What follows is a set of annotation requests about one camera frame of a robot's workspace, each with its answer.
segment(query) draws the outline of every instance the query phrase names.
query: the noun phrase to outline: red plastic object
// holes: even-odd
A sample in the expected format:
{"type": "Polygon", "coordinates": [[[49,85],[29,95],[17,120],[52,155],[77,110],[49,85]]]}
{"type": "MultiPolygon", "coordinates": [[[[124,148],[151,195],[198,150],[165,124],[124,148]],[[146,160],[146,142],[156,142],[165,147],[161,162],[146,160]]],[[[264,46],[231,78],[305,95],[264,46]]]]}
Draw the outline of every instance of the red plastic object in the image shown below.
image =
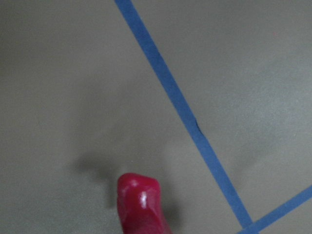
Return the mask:
{"type": "Polygon", "coordinates": [[[156,179],[126,173],[118,179],[117,209],[124,234],[172,234],[156,179]]]}

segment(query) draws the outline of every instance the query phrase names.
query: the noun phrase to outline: gray surface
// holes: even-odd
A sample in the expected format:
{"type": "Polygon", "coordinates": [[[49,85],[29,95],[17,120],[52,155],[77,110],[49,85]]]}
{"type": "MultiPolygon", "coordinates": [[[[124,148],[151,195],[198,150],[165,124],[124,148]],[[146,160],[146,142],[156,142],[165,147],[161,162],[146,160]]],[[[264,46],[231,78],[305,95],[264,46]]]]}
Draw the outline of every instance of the gray surface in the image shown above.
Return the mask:
{"type": "MultiPolygon", "coordinates": [[[[252,218],[310,186],[311,3],[134,3],[252,218]]],[[[113,1],[4,1],[0,28],[0,233],[119,234],[126,171],[175,233],[240,230],[113,1]]]]}

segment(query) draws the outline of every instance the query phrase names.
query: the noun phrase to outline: red rounded tip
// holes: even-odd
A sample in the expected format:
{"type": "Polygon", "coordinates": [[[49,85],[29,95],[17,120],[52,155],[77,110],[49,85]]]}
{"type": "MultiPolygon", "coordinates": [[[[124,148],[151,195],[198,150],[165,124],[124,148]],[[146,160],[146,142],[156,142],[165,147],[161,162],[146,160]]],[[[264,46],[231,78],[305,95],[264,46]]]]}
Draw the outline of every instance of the red rounded tip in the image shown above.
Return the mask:
{"type": "Polygon", "coordinates": [[[172,234],[160,202],[156,179],[135,173],[118,179],[117,209],[124,234],[172,234]]]}

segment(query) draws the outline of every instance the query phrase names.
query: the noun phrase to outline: concrete floor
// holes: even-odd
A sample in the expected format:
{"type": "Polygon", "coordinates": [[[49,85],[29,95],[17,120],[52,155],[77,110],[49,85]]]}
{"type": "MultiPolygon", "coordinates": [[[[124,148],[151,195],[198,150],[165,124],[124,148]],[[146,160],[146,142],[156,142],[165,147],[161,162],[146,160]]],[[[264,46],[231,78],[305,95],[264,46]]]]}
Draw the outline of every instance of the concrete floor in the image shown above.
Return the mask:
{"type": "MultiPolygon", "coordinates": [[[[311,186],[311,1],[133,3],[252,219],[311,186]]],[[[241,230],[114,1],[3,1],[0,29],[0,233],[121,234],[124,172],[175,234],[241,230]]]]}

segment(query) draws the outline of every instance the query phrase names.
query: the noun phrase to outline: blue tape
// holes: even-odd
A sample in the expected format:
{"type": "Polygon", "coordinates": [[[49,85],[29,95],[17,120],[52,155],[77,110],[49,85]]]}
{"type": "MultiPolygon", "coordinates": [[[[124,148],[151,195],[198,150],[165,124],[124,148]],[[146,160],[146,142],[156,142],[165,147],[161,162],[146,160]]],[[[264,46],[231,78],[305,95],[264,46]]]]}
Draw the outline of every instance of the blue tape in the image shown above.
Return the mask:
{"type": "Polygon", "coordinates": [[[177,110],[182,122],[191,135],[196,147],[209,167],[214,179],[227,199],[231,209],[236,215],[236,218],[243,228],[248,227],[253,223],[252,219],[250,218],[220,161],[216,157],[208,140],[199,129],[192,110],[187,104],[175,79],[169,71],[164,59],[160,55],[136,9],[130,0],[116,0],[116,4],[136,37],[141,49],[156,73],[172,104],[177,110]]]}
{"type": "Polygon", "coordinates": [[[308,201],[310,198],[312,198],[312,186],[308,187],[289,201],[285,202],[283,205],[268,213],[249,227],[238,232],[238,234],[252,234],[255,232],[259,232],[270,226],[283,216],[287,215],[289,212],[293,211],[298,206],[308,201]]]}

